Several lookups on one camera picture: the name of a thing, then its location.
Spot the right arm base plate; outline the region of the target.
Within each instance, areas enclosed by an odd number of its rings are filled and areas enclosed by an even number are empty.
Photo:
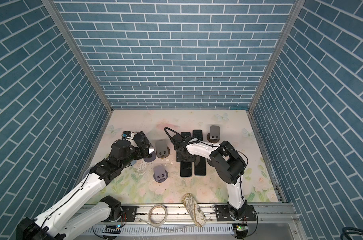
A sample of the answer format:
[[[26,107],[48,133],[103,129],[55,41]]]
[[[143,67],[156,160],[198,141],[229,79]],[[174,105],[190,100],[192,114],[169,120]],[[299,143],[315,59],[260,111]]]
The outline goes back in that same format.
[[[218,222],[228,221],[256,221],[256,211],[254,206],[244,203],[239,209],[234,208],[230,204],[214,205],[213,207]]]

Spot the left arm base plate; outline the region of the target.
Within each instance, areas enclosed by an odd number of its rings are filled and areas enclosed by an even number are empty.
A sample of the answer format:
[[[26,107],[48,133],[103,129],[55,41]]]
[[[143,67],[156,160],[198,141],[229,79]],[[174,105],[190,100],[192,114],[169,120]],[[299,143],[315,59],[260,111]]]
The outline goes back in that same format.
[[[123,223],[133,223],[135,222],[138,206],[121,206],[121,216]]]

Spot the black phone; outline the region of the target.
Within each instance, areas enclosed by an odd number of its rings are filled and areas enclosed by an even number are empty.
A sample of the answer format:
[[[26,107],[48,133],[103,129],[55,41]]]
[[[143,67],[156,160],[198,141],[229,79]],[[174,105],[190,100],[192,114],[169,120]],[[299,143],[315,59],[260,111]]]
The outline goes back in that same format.
[[[181,136],[182,136],[183,138],[188,138],[188,137],[190,137],[190,136],[191,136],[191,133],[190,133],[190,132],[182,132],[182,133],[181,133]]]
[[[200,141],[203,141],[203,131],[202,130],[193,130],[193,138],[196,138]]]

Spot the purple-edged phone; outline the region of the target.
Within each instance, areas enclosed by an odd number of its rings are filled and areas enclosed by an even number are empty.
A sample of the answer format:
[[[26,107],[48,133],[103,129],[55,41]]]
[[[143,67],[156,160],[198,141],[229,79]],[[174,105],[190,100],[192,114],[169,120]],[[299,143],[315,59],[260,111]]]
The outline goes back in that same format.
[[[180,177],[192,176],[192,162],[180,162]]]

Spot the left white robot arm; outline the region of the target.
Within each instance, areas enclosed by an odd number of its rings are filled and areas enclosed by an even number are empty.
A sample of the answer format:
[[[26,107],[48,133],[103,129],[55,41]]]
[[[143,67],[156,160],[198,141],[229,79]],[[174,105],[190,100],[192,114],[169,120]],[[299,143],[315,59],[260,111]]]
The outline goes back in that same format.
[[[90,168],[86,177],[56,204],[34,219],[23,219],[16,228],[18,240],[73,240],[102,221],[124,222],[121,203],[106,196],[88,211],[74,214],[93,196],[104,189],[132,161],[154,154],[154,148],[143,132],[125,131],[111,145],[107,158]]]

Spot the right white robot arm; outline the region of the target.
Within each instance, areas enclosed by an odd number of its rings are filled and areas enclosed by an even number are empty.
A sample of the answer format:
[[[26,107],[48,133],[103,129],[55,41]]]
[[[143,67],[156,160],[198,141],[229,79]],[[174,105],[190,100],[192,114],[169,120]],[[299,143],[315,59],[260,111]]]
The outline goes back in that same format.
[[[200,156],[212,162],[218,176],[227,184],[228,208],[234,220],[242,220],[248,207],[242,189],[242,175],[247,163],[227,141],[219,145],[209,144],[190,137],[172,140],[174,149],[183,157]]]

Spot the teal-edged phone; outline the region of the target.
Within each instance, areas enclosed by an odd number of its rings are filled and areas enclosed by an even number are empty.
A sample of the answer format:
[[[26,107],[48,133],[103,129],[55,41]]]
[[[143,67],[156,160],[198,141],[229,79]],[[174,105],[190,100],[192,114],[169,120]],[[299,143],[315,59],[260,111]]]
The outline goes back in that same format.
[[[205,176],[206,174],[206,158],[197,156],[195,161],[195,175]]]

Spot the wood-base grey phone stand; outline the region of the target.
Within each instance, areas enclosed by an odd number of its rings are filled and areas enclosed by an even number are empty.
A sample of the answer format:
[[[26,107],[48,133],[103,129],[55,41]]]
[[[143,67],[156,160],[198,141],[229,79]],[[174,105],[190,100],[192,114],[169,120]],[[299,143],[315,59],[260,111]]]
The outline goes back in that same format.
[[[207,140],[210,143],[218,143],[221,139],[221,129],[220,126],[212,125],[210,126],[210,132],[207,135]]]

